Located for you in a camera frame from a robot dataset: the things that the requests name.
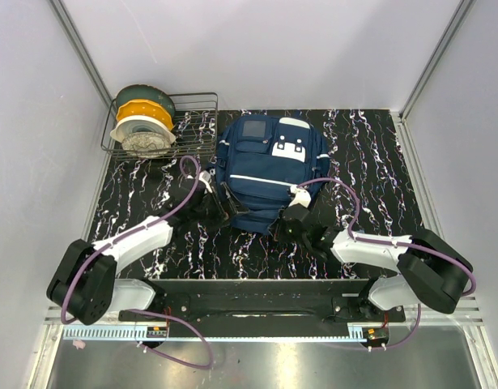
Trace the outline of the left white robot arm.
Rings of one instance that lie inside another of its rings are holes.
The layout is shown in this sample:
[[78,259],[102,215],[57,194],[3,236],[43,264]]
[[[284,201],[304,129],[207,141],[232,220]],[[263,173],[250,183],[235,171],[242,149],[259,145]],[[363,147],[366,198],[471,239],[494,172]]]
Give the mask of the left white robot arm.
[[113,311],[136,310],[148,321],[164,312],[164,301],[146,280],[118,280],[117,274],[156,249],[169,245],[189,227],[201,224],[220,229],[248,211],[222,184],[200,182],[176,188],[155,215],[115,237],[69,244],[46,291],[58,305],[61,321],[91,325]]

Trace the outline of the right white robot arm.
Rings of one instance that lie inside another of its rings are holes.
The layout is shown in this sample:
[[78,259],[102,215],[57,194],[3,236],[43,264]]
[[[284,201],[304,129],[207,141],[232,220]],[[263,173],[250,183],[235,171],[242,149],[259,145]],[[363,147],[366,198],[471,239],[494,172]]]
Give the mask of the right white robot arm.
[[360,317],[370,322],[386,310],[413,304],[452,314],[476,287],[472,265],[429,229],[397,237],[356,233],[323,226],[296,204],[281,211],[276,238],[302,246],[323,263],[360,263],[394,272],[369,281],[356,303]]

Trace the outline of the navy blue student backpack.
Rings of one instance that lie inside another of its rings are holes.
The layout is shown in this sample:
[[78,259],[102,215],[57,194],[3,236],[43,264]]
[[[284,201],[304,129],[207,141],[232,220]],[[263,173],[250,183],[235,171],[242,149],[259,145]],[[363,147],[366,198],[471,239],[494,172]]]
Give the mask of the navy blue student backpack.
[[329,168],[328,144],[313,125],[300,119],[245,115],[219,137],[215,163],[219,197],[228,189],[249,210],[230,225],[248,233],[270,234],[282,209],[292,201],[291,187],[320,177]]

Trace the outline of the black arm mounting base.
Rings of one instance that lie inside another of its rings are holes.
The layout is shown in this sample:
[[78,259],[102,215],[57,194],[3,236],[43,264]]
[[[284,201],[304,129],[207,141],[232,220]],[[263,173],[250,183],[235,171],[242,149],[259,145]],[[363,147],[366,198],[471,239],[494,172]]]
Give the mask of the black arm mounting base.
[[351,324],[404,323],[403,308],[366,306],[366,280],[159,280],[148,310],[193,324],[211,341],[350,337]]

